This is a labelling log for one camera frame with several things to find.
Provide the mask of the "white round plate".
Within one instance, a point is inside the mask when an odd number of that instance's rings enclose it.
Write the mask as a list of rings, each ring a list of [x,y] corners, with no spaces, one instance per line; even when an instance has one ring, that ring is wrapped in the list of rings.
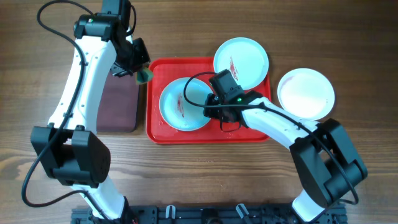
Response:
[[[309,120],[326,117],[335,105],[335,91],[330,81],[310,68],[287,72],[277,86],[277,97],[284,110]]]

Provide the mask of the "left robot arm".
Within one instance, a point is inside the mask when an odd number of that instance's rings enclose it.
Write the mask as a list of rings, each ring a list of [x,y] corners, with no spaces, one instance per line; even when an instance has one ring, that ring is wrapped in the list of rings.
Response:
[[[104,1],[100,12],[86,10],[75,22],[70,43],[75,56],[62,97],[45,127],[30,137],[51,179],[80,194],[95,223],[135,223],[125,196],[108,173],[109,149],[98,139],[97,116],[107,76],[135,76],[137,84],[153,79],[144,41],[134,39],[136,10],[128,0]]]

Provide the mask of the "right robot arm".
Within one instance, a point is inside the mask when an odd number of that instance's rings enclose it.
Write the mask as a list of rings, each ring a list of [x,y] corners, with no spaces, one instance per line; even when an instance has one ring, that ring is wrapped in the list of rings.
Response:
[[[290,151],[303,187],[292,202],[299,220],[315,221],[348,192],[350,203],[358,203],[354,188],[368,170],[339,122],[294,116],[259,92],[244,92],[229,70],[214,73],[209,82],[214,92],[205,101],[206,117],[264,133]]]

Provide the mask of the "green yellow sponge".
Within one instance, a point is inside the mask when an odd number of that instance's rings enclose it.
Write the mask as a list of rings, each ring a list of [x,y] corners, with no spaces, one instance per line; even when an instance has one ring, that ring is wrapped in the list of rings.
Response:
[[[149,68],[142,68],[136,73],[136,84],[143,85],[151,81],[154,77],[153,72]]]

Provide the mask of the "light blue plate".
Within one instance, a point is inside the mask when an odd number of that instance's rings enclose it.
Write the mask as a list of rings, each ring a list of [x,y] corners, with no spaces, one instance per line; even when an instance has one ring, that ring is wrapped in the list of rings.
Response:
[[[229,70],[243,90],[260,85],[269,71],[269,58],[264,48],[246,37],[229,39],[218,48],[213,58],[216,73]]]
[[[195,131],[204,127],[210,118],[203,115],[202,107],[188,103],[183,95],[188,77],[179,78],[169,83],[163,90],[159,109],[163,119],[174,129],[179,131]],[[194,78],[187,86],[188,99],[196,104],[204,105],[208,94],[213,93],[203,81]]]

